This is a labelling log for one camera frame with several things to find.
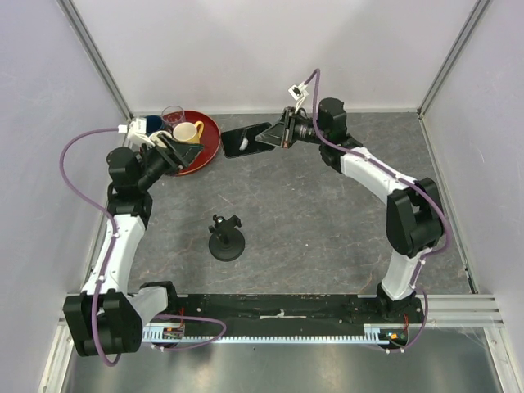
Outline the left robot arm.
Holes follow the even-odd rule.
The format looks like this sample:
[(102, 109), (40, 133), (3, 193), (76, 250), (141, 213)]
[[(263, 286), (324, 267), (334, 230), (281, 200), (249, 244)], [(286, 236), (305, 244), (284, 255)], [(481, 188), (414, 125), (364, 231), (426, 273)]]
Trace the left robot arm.
[(107, 205), (100, 209), (106, 235), (89, 279), (63, 305), (78, 355), (98, 355), (112, 366), (110, 355), (138, 350), (150, 321), (177, 318), (180, 304), (172, 282), (147, 283), (130, 295), (129, 275), (152, 212), (149, 188), (163, 175), (189, 167), (203, 149), (200, 143), (162, 136), (159, 144), (143, 145), (141, 151), (118, 147), (107, 155), (111, 182)]

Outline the black phone stand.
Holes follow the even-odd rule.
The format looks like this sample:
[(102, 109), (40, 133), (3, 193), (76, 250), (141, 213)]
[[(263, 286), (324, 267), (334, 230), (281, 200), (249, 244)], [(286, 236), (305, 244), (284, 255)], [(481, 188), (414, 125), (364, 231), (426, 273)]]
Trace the black phone stand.
[(245, 250), (246, 241), (239, 230), (242, 222), (236, 215), (225, 219), (220, 215), (213, 215), (214, 224), (209, 226), (210, 238), (208, 248), (210, 253), (223, 262), (229, 262), (241, 256)]

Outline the black smartphone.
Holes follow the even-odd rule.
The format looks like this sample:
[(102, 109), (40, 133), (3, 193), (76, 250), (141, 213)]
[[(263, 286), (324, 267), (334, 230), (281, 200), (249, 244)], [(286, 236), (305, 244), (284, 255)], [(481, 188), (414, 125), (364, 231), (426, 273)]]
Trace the black smartphone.
[(274, 146), (255, 140), (257, 135), (269, 129), (270, 126), (269, 122), (264, 122), (221, 133), (220, 139), (224, 155), (232, 159), (272, 151)]

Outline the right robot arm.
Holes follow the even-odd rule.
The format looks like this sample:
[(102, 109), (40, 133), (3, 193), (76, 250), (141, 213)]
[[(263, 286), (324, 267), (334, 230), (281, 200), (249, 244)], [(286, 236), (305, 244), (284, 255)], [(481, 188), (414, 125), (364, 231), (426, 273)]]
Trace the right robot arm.
[(295, 142), (315, 143), (324, 163), (366, 187), (386, 206), (386, 237), (392, 254), (386, 276), (377, 286), (375, 312), (394, 322), (414, 301), (416, 281), (425, 259), (446, 234), (440, 193), (430, 178), (417, 180), (384, 164), (354, 139), (347, 129), (343, 101), (324, 98), (309, 118), (287, 107), (280, 120), (255, 140), (290, 148)]

